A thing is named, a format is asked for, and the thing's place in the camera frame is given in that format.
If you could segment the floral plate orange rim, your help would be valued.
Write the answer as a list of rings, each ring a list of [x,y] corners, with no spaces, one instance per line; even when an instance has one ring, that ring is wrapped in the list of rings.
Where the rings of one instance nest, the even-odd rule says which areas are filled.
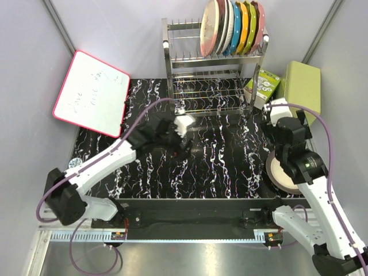
[[[217,54],[223,53],[225,55],[225,52],[229,48],[233,36],[235,14],[232,2],[225,1],[224,3],[225,3],[224,26],[221,33],[221,39],[217,49]]]

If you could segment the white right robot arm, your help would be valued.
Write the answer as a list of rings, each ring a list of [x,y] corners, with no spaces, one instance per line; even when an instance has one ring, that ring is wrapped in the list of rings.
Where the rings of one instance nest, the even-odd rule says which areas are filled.
[[[306,147],[312,134],[306,113],[324,127],[329,162]],[[261,213],[264,226],[289,232],[311,255],[320,275],[367,273],[367,245],[350,224],[332,186],[333,145],[325,121],[315,111],[281,98],[263,106],[262,131],[275,149],[275,158],[307,200],[319,227],[296,215],[280,199]]]

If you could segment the dark rimmed cream plate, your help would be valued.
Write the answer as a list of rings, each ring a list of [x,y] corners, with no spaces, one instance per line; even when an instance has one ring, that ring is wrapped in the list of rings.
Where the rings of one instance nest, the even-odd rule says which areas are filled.
[[[301,194],[291,177],[282,169],[280,162],[275,157],[274,150],[269,153],[265,167],[268,177],[277,188],[290,194]]]

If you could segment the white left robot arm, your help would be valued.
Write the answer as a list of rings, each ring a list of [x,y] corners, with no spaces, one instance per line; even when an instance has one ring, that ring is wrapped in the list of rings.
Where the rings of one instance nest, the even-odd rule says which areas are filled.
[[[63,226],[81,219],[105,221],[113,228],[123,225],[125,209],[117,200],[86,193],[116,169],[155,148],[166,149],[178,160],[187,159],[193,141],[183,144],[183,138],[193,123],[194,118],[184,114],[173,119],[152,118],[132,127],[124,137],[82,164],[64,172],[53,169],[47,176],[45,203]]]

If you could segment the pink cream tree plate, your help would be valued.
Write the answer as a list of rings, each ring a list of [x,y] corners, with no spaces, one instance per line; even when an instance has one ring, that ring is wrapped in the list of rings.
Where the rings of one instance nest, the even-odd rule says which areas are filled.
[[[216,0],[206,4],[200,29],[200,48],[203,57],[213,53],[218,46],[220,8]]]

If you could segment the red teal glazed plate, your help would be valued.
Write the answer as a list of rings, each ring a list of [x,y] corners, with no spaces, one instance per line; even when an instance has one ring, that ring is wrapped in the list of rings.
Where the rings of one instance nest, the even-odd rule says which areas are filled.
[[[217,3],[219,8],[219,23],[214,53],[219,55],[222,53],[222,48],[225,44],[225,39],[227,36],[229,3],[227,0],[218,0]]]

